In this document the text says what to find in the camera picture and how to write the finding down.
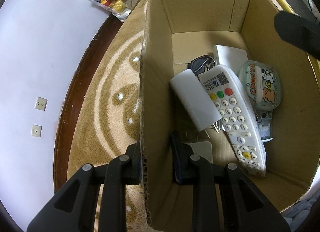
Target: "wall outlet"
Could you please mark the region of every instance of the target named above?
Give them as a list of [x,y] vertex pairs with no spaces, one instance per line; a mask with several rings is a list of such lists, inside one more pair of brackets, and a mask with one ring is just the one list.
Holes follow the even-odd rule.
[[32,125],[31,135],[36,137],[41,137],[42,127],[38,125]]
[[44,98],[38,97],[37,102],[36,102],[36,109],[37,110],[45,110],[45,106],[47,105],[47,101]]

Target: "cartoon coin purse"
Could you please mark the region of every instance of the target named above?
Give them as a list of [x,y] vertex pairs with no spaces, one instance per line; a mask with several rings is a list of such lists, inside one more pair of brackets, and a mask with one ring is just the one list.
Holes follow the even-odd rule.
[[255,112],[272,111],[280,104],[281,82],[273,67],[249,60],[239,70],[238,77]]

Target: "red button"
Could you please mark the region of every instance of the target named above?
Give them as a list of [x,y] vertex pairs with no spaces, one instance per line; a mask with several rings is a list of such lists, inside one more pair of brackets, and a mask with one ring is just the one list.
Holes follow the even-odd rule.
[[226,89],[224,90],[224,93],[225,93],[226,95],[228,95],[228,96],[231,96],[231,95],[233,94],[233,92],[232,92],[232,90],[231,90],[230,88],[226,88]]

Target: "yellow button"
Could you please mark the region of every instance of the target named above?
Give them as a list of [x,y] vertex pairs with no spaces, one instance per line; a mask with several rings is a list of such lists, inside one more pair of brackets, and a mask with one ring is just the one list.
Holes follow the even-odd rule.
[[242,155],[247,159],[251,159],[251,155],[248,152],[242,152]]
[[217,99],[217,96],[216,96],[214,93],[212,93],[212,94],[210,94],[210,98],[211,98],[212,100],[216,100],[216,99]]

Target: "cardboard box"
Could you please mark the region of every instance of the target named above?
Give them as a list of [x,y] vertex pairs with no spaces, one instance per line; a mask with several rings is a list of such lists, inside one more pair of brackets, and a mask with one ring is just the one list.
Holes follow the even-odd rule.
[[[274,66],[282,81],[274,139],[265,144],[267,175],[251,180],[279,211],[308,190],[319,161],[320,94],[308,55],[277,35],[278,11],[271,0],[149,0],[140,73],[141,146],[148,222],[155,229],[191,231],[193,188],[172,182],[169,134],[180,130],[190,140],[195,128],[169,80],[192,59],[211,54],[215,44],[245,49],[250,59]],[[208,133],[213,162],[238,163],[224,132]]]

